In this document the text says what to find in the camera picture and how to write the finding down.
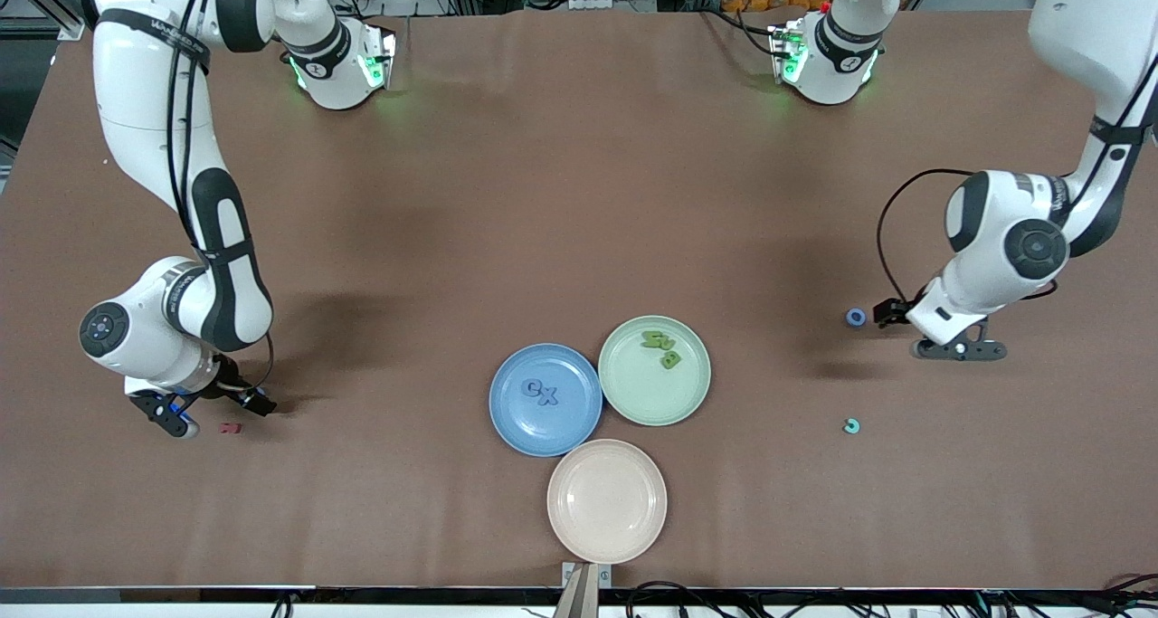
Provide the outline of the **green plate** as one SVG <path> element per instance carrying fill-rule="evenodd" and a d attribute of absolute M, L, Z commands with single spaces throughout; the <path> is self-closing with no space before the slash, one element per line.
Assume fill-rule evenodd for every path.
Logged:
<path fill-rule="evenodd" d="M 677 340 L 682 356 L 665 370 L 665 350 L 642 346 L 642 332 L 658 330 Z M 682 422 L 708 399 L 712 365 L 706 343 L 683 322 L 667 316 L 640 316 L 625 321 L 604 339 L 598 358 L 598 375 L 604 400 L 633 424 L 667 427 Z"/>

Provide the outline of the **blue plate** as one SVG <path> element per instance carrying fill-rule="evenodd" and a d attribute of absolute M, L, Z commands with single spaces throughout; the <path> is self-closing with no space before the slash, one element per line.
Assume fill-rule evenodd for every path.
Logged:
<path fill-rule="evenodd" d="M 555 387 L 555 406 L 522 395 L 526 378 Z M 533 457 L 557 457 L 582 446 L 603 415 L 603 388 L 588 359 L 560 343 L 535 343 L 513 353 L 489 384 L 489 419 L 499 437 Z"/>

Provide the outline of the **beige plate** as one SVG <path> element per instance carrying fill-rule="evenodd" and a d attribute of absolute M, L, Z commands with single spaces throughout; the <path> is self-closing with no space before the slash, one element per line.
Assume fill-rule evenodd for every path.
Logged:
<path fill-rule="evenodd" d="M 572 556 L 621 565 L 644 556 L 661 535 L 669 491 L 638 446 L 600 437 L 566 456 L 547 483 L 547 518 Z"/>

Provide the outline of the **long white power strip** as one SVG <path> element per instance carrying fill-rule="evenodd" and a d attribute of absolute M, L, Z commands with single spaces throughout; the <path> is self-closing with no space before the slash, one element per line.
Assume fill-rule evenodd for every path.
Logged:
<path fill-rule="evenodd" d="M 549 0 L 525 1 L 525 9 L 536 12 L 538 7 L 543 7 L 545 12 L 607 12 L 607 9 L 645 14 L 659 12 L 657 0 L 566 0 L 558 6 L 554 6 Z"/>

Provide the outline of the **black table edge rail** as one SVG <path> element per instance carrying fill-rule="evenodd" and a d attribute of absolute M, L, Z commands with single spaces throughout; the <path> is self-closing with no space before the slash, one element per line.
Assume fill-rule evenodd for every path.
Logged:
<path fill-rule="evenodd" d="M 261 603 L 292 599 L 305 603 L 362 604 L 554 604 L 562 596 L 554 586 L 0 586 L 0 604 L 90 604 L 127 602 L 212 602 Z M 866 589 L 789 589 L 789 588 L 690 588 L 655 586 L 648 589 L 611 588 L 600 593 L 609 604 L 655 604 L 674 599 L 686 605 L 710 602 L 727 604 L 814 604 L 880 606 L 889 604 L 958 604 L 966 606 L 1158 606 L 1158 586 L 1151 590 L 975 590 L 948 588 L 866 588 Z"/>

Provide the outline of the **metal table bracket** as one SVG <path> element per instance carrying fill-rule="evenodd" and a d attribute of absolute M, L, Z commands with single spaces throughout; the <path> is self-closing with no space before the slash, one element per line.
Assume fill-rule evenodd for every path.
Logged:
<path fill-rule="evenodd" d="M 564 589 L 554 618 L 599 618 L 600 593 L 611 589 L 611 565 L 563 564 Z"/>

